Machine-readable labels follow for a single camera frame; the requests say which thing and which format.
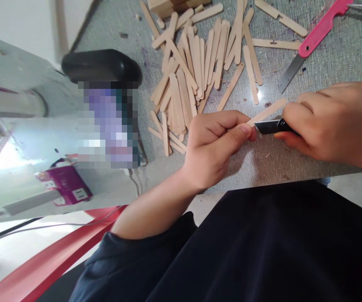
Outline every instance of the metal blade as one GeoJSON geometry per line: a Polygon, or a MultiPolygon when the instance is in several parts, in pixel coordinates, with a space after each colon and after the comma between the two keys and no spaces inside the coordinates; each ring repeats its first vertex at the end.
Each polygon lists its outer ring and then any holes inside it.
{"type": "Polygon", "coordinates": [[[280,120],[272,120],[266,122],[256,122],[255,126],[262,134],[273,134],[279,132],[279,124],[280,120]]]}
{"type": "Polygon", "coordinates": [[[286,87],[289,86],[291,80],[299,71],[305,60],[306,58],[303,58],[299,54],[297,54],[297,56],[290,63],[289,68],[286,70],[285,74],[283,75],[278,84],[281,94],[285,91],[286,87]]]}

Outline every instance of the pile of popsicle sticks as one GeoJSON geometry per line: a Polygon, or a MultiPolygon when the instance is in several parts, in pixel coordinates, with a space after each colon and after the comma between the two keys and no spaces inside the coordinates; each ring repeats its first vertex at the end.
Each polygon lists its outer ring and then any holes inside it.
{"type": "Polygon", "coordinates": [[[194,24],[222,12],[222,4],[196,14],[193,9],[188,9],[181,16],[173,13],[168,28],[160,34],[146,5],[140,2],[155,38],[152,46],[155,49],[161,47],[163,52],[163,77],[151,95],[155,108],[150,112],[150,118],[157,131],[150,127],[148,130],[163,140],[166,156],[172,153],[172,148],[186,152],[183,141],[192,118],[203,113],[212,88],[220,89],[223,70],[229,70],[233,61],[238,67],[218,111],[223,110],[245,66],[254,103],[258,104],[256,85],[262,85],[263,81],[254,46],[298,49],[299,43],[296,42],[252,39],[249,23],[254,15],[253,8],[243,19],[247,3],[248,0],[237,0],[233,27],[229,21],[218,18],[205,41],[197,35],[194,24]],[[174,41],[178,30],[182,31],[176,45],[174,41]],[[243,38],[247,45],[242,46],[243,38]],[[241,50],[245,64],[241,61],[241,50]]]}

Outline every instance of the gray table surface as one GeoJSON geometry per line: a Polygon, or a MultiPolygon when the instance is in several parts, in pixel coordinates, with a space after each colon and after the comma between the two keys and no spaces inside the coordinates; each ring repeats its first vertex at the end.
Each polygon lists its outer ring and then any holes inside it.
{"type": "MultiPolygon", "coordinates": [[[[218,16],[232,22],[236,14],[236,0],[213,0],[214,4],[220,2],[224,5],[224,11],[218,16]]],[[[284,0],[269,3],[308,28],[309,32],[319,20],[324,6],[323,0],[284,0]]],[[[254,38],[303,40],[255,7],[253,0],[249,0],[250,5],[255,10],[250,24],[254,38]]],[[[199,22],[198,35],[206,40],[218,16],[199,22]]],[[[133,58],[142,68],[143,83],[139,88],[138,123],[149,164],[139,168],[138,173],[144,189],[161,182],[179,169],[184,162],[184,155],[176,151],[170,157],[165,157],[162,142],[147,131],[148,126],[154,127],[149,120],[149,111],[153,110],[150,95],[162,77],[160,67],[163,59],[162,52],[151,47],[151,37],[152,32],[144,19],[138,0],[103,0],[76,49],[80,52],[114,48],[133,58]],[[142,16],[141,21],[135,18],[136,13],[142,16]],[[120,32],[127,33],[129,37],[120,38],[120,32]]],[[[237,109],[253,117],[265,108],[265,103],[273,103],[281,97],[294,102],[299,94],[306,91],[316,91],[341,81],[362,81],[362,14],[349,11],[344,17],[335,18],[333,30],[304,63],[303,67],[307,70],[302,75],[294,77],[283,96],[278,90],[277,83],[297,52],[259,47],[255,50],[264,80],[263,86],[258,87],[260,103],[254,105],[252,102],[248,76],[244,70],[224,110],[237,109]]],[[[222,85],[220,91],[212,91],[205,113],[216,111],[227,88],[227,81],[231,79],[235,69],[236,66],[233,64],[230,70],[224,73],[223,79],[226,83],[222,85]]],[[[232,157],[227,177],[208,191],[226,191],[308,180],[357,171],[359,170],[355,167],[315,161],[285,148],[271,135],[260,135],[257,142],[245,144],[242,150],[232,157]]]]}

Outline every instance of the hand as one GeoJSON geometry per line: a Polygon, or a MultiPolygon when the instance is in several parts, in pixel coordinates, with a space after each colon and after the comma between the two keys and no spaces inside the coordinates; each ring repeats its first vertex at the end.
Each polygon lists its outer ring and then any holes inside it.
{"type": "Polygon", "coordinates": [[[231,110],[197,115],[189,129],[187,153],[180,173],[191,186],[203,190],[226,175],[230,156],[257,135],[246,122],[250,118],[231,110]]]}
{"type": "Polygon", "coordinates": [[[302,137],[279,132],[275,138],[312,158],[362,167],[362,82],[301,94],[283,118],[302,137]]]}

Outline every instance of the dark blue sleeve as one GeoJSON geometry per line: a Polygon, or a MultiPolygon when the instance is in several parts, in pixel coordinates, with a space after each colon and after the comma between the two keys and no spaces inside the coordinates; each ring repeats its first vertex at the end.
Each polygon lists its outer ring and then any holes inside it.
{"type": "Polygon", "coordinates": [[[145,301],[196,229],[188,212],[153,237],[126,240],[106,233],[86,262],[70,302],[145,301]]]}

